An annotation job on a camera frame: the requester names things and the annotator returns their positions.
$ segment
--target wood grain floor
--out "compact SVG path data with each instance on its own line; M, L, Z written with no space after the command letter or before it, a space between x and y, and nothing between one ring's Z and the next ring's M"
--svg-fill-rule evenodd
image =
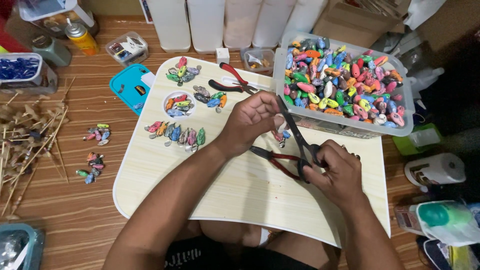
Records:
M105 52L104 46L126 32L137 32L148 43L150 51L150 57L142 64L152 72L156 72L165 60L177 56L165 53L153 25L142 21L142 17L99 18L101 30L96 39L103 46L101 53L85 57L70 44L73 52L71 65L57 69L61 87L58 93L51 95L50 101L44 102L46 107L53 107L61 100L65 77L77 76L68 98L71 121L62 126L58 136L70 184L58 176L51 162L41 159L17 210L21 221L46 232L41 264L43 270L100 269L110 246L127 221L115 208L112 187L138 116L116 98L108 86L110 79L122 67ZM193 47L183 55L215 62L214 55L198 55ZM230 64L242 68L238 53L231 53ZM4 104L9 98L2 95L0 101ZM24 102L32 100L36 100L36 96L19 96L12 105L21 107ZM87 128L97 123L111 126L111 141L102 147L96 142L82 141ZM404 176L404 161L389 136L383 137L383 148L392 242L406 269L428 269L419 259L416 236L399 229L393 214L393 207L406 196L417 193L417 188ZM85 159L91 151L105 155L106 168L96 183L87 185L75 171L87 169ZM5 203L5 194L1 196L0 207ZM342 255L340 269L347 268Z

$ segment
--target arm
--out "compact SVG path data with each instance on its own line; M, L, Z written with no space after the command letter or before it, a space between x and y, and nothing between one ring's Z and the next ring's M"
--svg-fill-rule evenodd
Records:
M405 269L363 193L360 160L332 140L322 144L317 158L327 162L326 172L320 174L308 166L303 171L343 214L347 227L348 267L356 270Z
M163 269L168 247L222 167L280 126L275 96L261 91L235 105L220 135L163 178L113 243L103 270Z

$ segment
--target spray can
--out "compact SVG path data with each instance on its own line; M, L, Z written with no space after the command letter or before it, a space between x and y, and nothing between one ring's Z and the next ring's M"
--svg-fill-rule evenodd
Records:
M65 28L65 34L68 38L84 53L86 56L93 56L100 52L98 44L88 33L85 26L81 24L72 24L67 19L68 26Z

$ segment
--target hand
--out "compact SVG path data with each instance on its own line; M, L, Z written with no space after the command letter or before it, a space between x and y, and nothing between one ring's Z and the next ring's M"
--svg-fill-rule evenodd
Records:
M303 172L307 180L318 187L325 197L343 212L368 203L361 186L361 163L358 158L333 140L327 140L321 145L317 158L326 161L326 171L320 174L304 166Z
M214 143L227 159L239 156L248 151L258 136L275 130L284 122L283 117L275 116L279 112L276 95L259 91L235 104Z

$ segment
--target black shorts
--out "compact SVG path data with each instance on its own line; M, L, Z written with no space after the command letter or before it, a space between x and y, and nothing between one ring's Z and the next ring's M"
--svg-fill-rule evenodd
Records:
M230 259L222 243L204 235L173 242L165 257L166 270L315 270L276 251L246 247L239 264Z

